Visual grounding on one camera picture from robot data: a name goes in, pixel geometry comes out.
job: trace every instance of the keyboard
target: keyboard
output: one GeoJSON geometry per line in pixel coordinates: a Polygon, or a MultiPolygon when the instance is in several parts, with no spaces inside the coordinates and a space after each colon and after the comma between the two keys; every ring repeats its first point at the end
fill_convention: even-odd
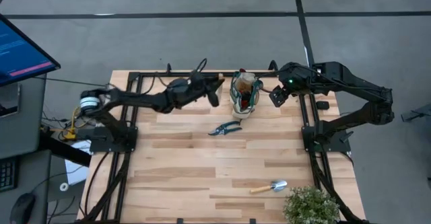
{"type": "Polygon", "coordinates": [[[0,159],[0,192],[13,190],[18,183],[18,158],[0,159]]]}

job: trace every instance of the trowel handle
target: trowel handle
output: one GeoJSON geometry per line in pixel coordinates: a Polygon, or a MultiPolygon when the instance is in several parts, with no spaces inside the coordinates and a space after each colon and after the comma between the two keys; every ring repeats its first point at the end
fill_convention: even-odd
{"type": "Polygon", "coordinates": [[[251,194],[260,193],[260,192],[271,190],[271,188],[272,188],[271,186],[264,186],[264,187],[254,188],[254,189],[250,190],[250,193],[251,194]]]}

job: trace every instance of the gray floor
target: gray floor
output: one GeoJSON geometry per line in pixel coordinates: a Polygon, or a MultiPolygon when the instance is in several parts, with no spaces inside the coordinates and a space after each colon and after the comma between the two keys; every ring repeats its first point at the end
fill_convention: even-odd
{"type": "MultiPolygon", "coordinates": [[[[305,11],[431,10],[431,0],[303,0],[305,11]]],[[[3,0],[7,14],[147,13],[188,11],[295,11],[294,0],[3,0]]],[[[393,88],[394,122],[360,126],[351,137],[355,172],[366,215],[375,223],[429,223],[431,134],[425,119],[403,123],[402,112],[431,102],[431,17],[307,18],[316,62],[339,61],[358,77],[393,88]]],[[[106,83],[115,69],[191,69],[208,58],[208,69],[265,69],[270,60],[306,63],[295,17],[14,20],[62,64],[48,76],[106,83]]],[[[69,118],[79,93],[91,87],[49,82],[46,112],[69,118]]],[[[342,112],[363,101],[337,94],[342,112]]],[[[53,159],[53,173],[64,172],[53,159]]],[[[81,196],[50,184],[50,200],[81,196]]],[[[77,204],[68,213],[76,213],[77,204]]],[[[73,217],[59,217],[58,222],[73,217]]]]}

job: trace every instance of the pruning shears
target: pruning shears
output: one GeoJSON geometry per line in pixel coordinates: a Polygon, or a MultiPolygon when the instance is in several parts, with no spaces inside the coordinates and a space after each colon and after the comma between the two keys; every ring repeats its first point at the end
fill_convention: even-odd
{"type": "Polygon", "coordinates": [[[240,125],[241,121],[235,120],[235,121],[221,124],[215,130],[208,133],[208,135],[210,135],[210,136],[216,136],[216,135],[221,135],[221,134],[226,135],[226,134],[234,132],[234,131],[242,130],[242,127],[235,127],[235,128],[228,129],[228,126],[233,125],[233,124],[240,125]]]}

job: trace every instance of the computer mouse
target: computer mouse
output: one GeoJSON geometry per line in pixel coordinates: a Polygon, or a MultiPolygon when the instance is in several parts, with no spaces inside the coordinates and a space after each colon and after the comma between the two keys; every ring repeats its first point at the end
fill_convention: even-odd
{"type": "Polygon", "coordinates": [[[25,193],[18,197],[12,207],[9,223],[11,224],[27,224],[32,214],[34,201],[36,196],[32,193],[25,193]]]}

